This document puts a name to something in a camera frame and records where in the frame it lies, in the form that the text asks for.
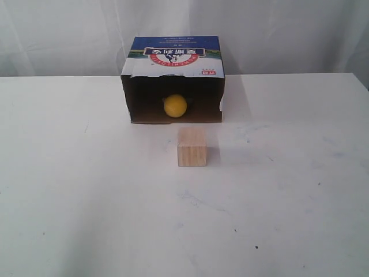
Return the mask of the yellow tennis ball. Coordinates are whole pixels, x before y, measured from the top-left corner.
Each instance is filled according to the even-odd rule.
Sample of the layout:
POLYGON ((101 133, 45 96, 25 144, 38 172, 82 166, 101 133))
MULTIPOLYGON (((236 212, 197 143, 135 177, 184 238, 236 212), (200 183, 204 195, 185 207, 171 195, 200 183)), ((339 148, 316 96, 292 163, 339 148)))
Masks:
POLYGON ((172 118, 179 118, 187 110, 186 99, 180 94, 173 94, 164 99, 164 111, 172 118))

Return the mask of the light wooden cube block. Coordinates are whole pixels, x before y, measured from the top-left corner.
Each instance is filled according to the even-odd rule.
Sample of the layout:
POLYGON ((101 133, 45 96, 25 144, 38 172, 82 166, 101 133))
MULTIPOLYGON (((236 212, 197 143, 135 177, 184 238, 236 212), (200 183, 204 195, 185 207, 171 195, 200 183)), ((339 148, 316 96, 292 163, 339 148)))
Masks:
POLYGON ((204 128, 184 127, 179 129, 177 144, 179 167, 205 167, 207 149, 204 128))

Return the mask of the blue white cardboard box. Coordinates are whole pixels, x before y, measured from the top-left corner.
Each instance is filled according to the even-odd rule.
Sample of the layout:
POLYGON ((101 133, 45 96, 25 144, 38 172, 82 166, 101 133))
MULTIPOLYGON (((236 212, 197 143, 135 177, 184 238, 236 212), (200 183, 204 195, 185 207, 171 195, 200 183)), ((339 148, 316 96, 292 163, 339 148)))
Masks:
POLYGON ((225 73, 218 36, 136 37, 121 72, 131 123, 219 123, 225 73), (182 95, 183 115, 164 101, 182 95))

